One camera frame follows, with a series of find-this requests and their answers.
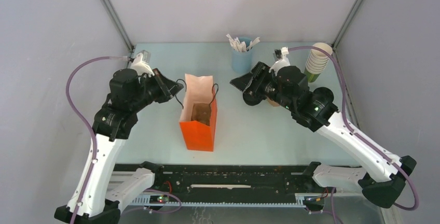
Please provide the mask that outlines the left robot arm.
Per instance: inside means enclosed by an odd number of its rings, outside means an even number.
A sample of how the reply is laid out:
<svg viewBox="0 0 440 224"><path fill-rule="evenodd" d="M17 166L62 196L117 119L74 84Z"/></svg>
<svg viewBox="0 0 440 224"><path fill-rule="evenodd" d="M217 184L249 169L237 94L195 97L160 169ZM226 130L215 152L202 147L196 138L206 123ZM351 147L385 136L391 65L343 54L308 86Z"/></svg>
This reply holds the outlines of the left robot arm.
<svg viewBox="0 0 440 224"><path fill-rule="evenodd" d="M113 74L110 93L91 126L91 146L81 179L69 202L54 213L64 223L118 223L122 212L144 190L158 191L164 177L160 166L142 166L126 181L108 191L117 157L138 121L137 114L151 103L173 99L183 84L167 79L158 69L139 75L130 68Z"/></svg>

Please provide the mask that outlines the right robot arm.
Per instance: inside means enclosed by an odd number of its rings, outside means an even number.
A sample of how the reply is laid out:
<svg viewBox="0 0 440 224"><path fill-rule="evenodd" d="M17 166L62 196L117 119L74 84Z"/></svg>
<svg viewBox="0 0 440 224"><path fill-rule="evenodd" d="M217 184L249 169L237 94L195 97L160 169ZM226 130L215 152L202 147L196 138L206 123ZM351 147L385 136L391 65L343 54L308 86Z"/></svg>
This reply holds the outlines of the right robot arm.
<svg viewBox="0 0 440 224"><path fill-rule="evenodd" d="M271 100L287 109L301 126L334 142L358 163L359 167L329 166L312 162L302 186L309 192L320 187L360 192L376 206L390 208L408 183L416 161L385 151L343 117L334 104L334 95L326 87L311 91L307 77L296 66L278 70L258 62L249 73L230 81L242 92L247 105Z"/></svg>

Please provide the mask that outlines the orange paper bag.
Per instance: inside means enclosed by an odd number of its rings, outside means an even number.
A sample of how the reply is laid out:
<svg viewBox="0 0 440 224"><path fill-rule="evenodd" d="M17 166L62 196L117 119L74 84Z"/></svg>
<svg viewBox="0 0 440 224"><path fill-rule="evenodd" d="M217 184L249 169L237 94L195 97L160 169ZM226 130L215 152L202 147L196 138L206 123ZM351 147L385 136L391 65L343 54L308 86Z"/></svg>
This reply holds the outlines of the orange paper bag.
<svg viewBox="0 0 440 224"><path fill-rule="evenodd" d="M186 92L179 119L186 148L214 151L219 86L213 76L185 74Z"/></svg>

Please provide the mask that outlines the single brown pulp carrier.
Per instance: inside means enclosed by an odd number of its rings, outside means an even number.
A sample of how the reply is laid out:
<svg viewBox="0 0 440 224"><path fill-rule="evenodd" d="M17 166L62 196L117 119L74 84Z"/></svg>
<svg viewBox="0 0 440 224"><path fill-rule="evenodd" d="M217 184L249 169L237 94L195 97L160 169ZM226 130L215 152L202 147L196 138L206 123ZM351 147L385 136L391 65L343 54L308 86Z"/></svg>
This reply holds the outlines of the single brown pulp carrier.
<svg viewBox="0 0 440 224"><path fill-rule="evenodd" d="M191 121L210 126L211 106L208 103L195 103L191 113Z"/></svg>

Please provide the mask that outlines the brown pulp cup carrier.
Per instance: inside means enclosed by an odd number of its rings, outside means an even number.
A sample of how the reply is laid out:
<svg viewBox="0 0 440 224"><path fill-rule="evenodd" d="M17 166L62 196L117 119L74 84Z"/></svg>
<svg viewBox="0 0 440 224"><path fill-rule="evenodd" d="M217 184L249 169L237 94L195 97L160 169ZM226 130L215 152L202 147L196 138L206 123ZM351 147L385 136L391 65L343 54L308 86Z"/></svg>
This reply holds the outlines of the brown pulp cup carrier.
<svg viewBox="0 0 440 224"><path fill-rule="evenodd" d="M273 107L279 107L279 106L280 106L277 102L271 100L270 98L267 98L267 102L268 102L271 106L273 106Z"/></svg>

